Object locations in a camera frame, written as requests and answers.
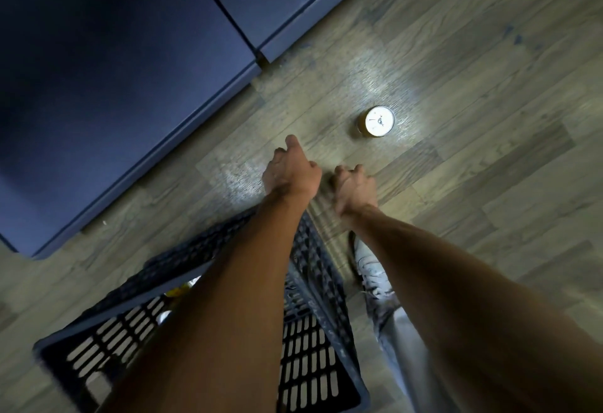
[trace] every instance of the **shoe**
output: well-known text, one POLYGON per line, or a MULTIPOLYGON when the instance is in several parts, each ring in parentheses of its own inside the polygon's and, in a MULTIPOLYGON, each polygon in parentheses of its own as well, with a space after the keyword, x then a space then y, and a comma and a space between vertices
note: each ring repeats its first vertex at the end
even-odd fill
POLYGON ((379 333, 389 316, 400 308, 400 302, 377 256, 356 236, 351 235, 356 270, 366 293, 367 314, 379 333))

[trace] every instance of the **plastic crate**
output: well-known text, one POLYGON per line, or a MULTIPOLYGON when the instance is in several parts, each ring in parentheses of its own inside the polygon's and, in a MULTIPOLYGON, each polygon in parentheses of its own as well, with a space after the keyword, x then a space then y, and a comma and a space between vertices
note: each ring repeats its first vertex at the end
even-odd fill
MULTIPOLYGON (((203 275, 254 213, 245 211, 150 259, 73 323, 34 345, 38 360, 81 412, 99 407, 153 334, 157 316, 173 300, 164 293, 203 275)), ((306 213, 291 250, 283 327, 279 413, 368 408, 343 284, 306 213)))

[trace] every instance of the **forearm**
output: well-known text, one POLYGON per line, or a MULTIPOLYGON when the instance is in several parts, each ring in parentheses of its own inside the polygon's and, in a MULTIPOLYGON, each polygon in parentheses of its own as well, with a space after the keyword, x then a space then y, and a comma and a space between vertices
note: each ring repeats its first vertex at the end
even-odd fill
POLYGON ((528 288, 374 207, 346 219, 383 264, 432 354, 495 380, 526 404, 600 402, 599 346, 528 288))
POLYGON ((273 193, 158 330, 106 411, 275 408, 283 287, 306 202, 273 193))

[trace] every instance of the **floor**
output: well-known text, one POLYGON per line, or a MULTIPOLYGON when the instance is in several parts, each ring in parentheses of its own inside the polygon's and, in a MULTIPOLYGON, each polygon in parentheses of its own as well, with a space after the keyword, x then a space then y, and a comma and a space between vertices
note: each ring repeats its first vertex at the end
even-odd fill
MULTIPOLYGON (((389 215, 540 290, 603 341, 603 0, 345 0, 52 258, 0 248, 0 410, 73 411, 39 338, 142 263, 261 199, 285 135, 364 163, 389 215), (391 106, 395 131, 354 120, 391 106)), ((381 360, 328 187, 310 212, 339 264, 374 412, 409 411, 381 360)))

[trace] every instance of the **hand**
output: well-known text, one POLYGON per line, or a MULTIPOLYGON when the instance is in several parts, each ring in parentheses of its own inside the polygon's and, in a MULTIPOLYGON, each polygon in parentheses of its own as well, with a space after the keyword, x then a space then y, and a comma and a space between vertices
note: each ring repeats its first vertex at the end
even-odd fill
POLYGON ((274 158, 262 175, 266 194, 273 191, 300 196, 306 204, 318 192, 323 171, 314 161, 308 161, 295 135, 287 135, 287 150, 277 148, 274 158))
POLYGON ((335 168, 335 212, 343 217, 361 211, 366 206, 377 208, 377 182, 367 177, 364 166, 354 170, 338 165, 335 168))

